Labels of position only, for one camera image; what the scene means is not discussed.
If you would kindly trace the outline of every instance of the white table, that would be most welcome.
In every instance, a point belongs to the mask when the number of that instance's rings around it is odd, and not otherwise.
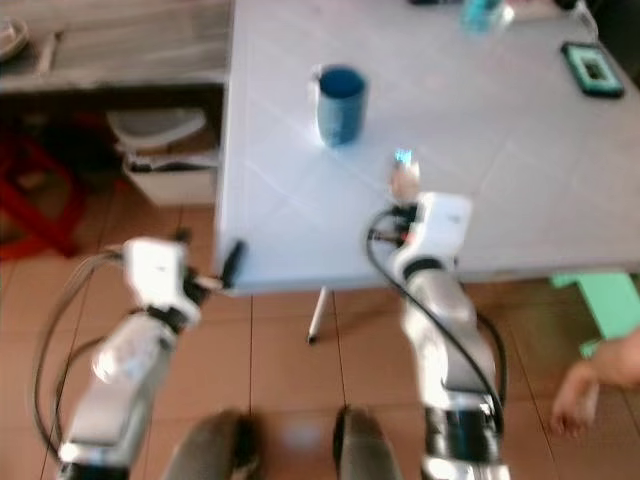
[[[579,91],[559,53],[588,41],[571,18],[474,37],[458,7],[404,0],[236,0],[218,258],[248,242],[241,292],[364,287],[363,230],[388,205],[397,147],[427,190],[469,195],[466,278],[640,263],[640,95]],[[323,147],[314,65],[370,81],[362,137]]]

